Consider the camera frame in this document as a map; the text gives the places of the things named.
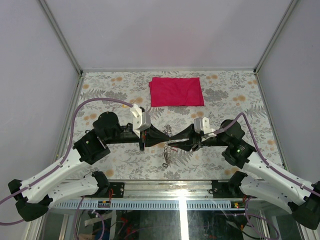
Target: black joint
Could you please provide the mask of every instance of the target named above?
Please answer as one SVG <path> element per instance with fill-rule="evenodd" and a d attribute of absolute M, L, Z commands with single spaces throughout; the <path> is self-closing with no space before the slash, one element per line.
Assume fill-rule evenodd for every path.
<path fill-rule="evenodd" d="M 9 190 L 10 190 L 11 194 L 14 194 L 14 193 L 16 193 L 16 192 L 18 192 L 20 190 L 21 182 L 22 182 L 21 180 L 13 179 L 11 182 L 8 183 L 8 187 L 9 187 Z M 17 200 L 17 201 L 19 199 L 23 199 L 22 193 L 19 193 L 18 195 L 15 195 L 14 199 Z"/>
<path fill-rule="evenodd" d="M 52 201 L 53 199 L 48 195 L 38 203 L 29 203 L 21 198 L 15 203 L 15 207 L 23 220 L 30 222 L 43 216 L 49 210 L 49 204 Z"/>
<path fill-rule="evenodd" d="M 313 191 L 320 193 L 320 181 L 313 185 Z M 308 229 L 316 230 L 320 223 L 320 197 L 311 193 L 309 197 L 304 197 L 305 201 L 301 205 L 289 202 L 288 206 L 292 211 L 292 217 L 299 224 Z"/>
<path fill-rule="evenodd" d="M 248 157 L 255 152 L 256 149 L 243 140 L 236 145 L 229 145 L 222 156 L 232 166 L 242 169 L 245 163 L 248 163 Z"/>
<path fill-rule="evenodd" d="M 94 171 L 91 176 L 95 178 L 99 189 L 95 194 L 88 195 L 87 197 L 98 198 L 104 196 L 110 187 L 110 183 L 106 175 L 102 171 Z"/>
<path fill-rule="evenodd" d="M 96 163 L 110 153 L 109 148 L 100 142 L 94 130 L 89 131 L 80 140 L 74 143 L 74 149 L 77 149 L 81 158 L 80 162 L 86 162 L 90 165 Z"/>
<path fill-rule="evenodd" d="M 241 194 L 241 190 L 239 187 L 241 186 L 242 180 L 247 176 L 248 175 L 242 171 L 236 171 L 232 175 L 232 177 L 228 181 L 228 188 L 229 188 L 230 192 L 233 193 L 233 195 L 240 195 Z"/>
<path fill-rule="evenodd" d="M 228 126 L 233 120 L 225 120 L 222 122 L 220 129 L 225 128 Z M 240 123 L 237 121 L 227 130 L 222 133 L 219 133 L 217 137 L 221 139 L 221 141 L 228 143 L 228 144 L 237 144 L 245 135 L 245 131 L 241 129 Z"/>
<path fill-rule="evenodd" d="M 118 116 L 112 111 L 101 113 L 92 125 L 95 134 L 105 142 L 118 137 L 122 132 Z"/>

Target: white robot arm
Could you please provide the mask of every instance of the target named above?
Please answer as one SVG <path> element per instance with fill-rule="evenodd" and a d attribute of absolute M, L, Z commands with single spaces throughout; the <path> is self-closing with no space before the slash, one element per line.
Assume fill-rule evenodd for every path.
<path fill-rule="evenodd" d="M 171 137 L 186 141 L 169 143 L 169 146 L 186 151 L 197 151 L 202 147 L 226 146 L 224 159 L 247 173 L 253 173 L 266 182 L 254 180 L 244 172 L 237 171 L 229 180 L 231 188 L 238 188 L 245 195 L 257 197 L 286 210 L 303 226 L 317 229 L 320 222 L 320 181 L 311 183 L 286 171 L 273 162 L 268 162 L 258 149 L 249 145 L 242 137 L 245 132 L 237 119 L 225 120 L 219 130 L 210 128 L 208 118 L 197 118 L 194 124 Z"/>
<path fill-rule="evenodd" d="M 88 169 L 110 153 L 107 144 L 139 143 L 140 149 L 167 141 L 165 138 L 152 137 L 157 130 L 151 125 L 150 116 L 143 108 L 133 105 L 130 108 L 133 123 L 120 126 L 118 117 L 113 112 L 102 113 L 93 123 L 94 129 L 67 150 L 64 157 L 48 166 L 43 171 L 26 180 L 12 180 L 9 190 L 17 194 L 16 208 L 25 221 L 32 221 L 45 214 L 54 205 L 80 196 L 102 196 L 110 186 L 103 172 L 95 171 L 85 178 L 70 183 L 62 183 L 72 174 Z"/>

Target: pink towel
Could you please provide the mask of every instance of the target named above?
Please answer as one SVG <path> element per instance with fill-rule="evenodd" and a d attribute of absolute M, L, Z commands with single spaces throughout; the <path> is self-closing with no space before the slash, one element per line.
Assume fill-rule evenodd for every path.
<path fill-rule="evenodd" d="M 153 77 L 149 87 L 151 107 L 205 105 L 199 77 Z"/>

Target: gray wall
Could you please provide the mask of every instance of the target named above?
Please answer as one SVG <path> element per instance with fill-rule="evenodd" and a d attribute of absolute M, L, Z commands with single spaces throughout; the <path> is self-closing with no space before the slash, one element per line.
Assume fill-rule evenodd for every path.
<path fill-rule="evenodd" d="M 0 199 L 53 160 L 77 74 L 35 0 L 0 1 Z M 0 222 L 20 220 L 11 199 Z M 26 223 L 0 226 L 21 239 Z"/>
<path fill-rule="evenodd" d="M 320 1 L 299 3 L 259 72 L 290 170 L 320 180 Z"/>
<path fill-rule="evenodd" d="M 251 68 L 291 0 L 47 0 L 83 69 Z"/>

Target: floral tablecloth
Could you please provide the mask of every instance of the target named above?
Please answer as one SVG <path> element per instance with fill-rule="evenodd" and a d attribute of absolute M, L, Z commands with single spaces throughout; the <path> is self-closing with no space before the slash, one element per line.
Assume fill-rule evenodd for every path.
<path fill-rule="evenodd" d="M 152 77 L 199 77 L 204 106 L 150 107 L 148 83 Z M 161 131 L 171 128 L 173 135 L 188 127 L 197 117 L 208 117 L 211 127 L 218 129 L 223 120 L 233 119 L 239 112 L 245 112 L 264 156 L 282 165 L 252 71 L 87 72 L 78 103 L 100 97 L 120 99 L 144 107 L 156 128 Z M 73 142 L 79 140 L 85 130 L 91 130 L 92 123 L 106 111 L 115 112 L 121 125 L 132 122 L 132 115 L 126 106 L 105 101 L 88 103 L 76 117 Z M 245 121 L 240 119 L 239 122 L 246 132 L 243 139 L 253 144 Z M 72 178 L 78 179 L 90 171 L 99 170 L 113 180 L 212 180 L 229 179 L 238 170 L 222 157 L 225 147 L 204 147 L 196 152 L 171 150 L 167 159 L 169 167 L 165 168 L 164 146 L 160 143 L 140 152 L 137 143 L 109 145 L 109 155 Z"/>

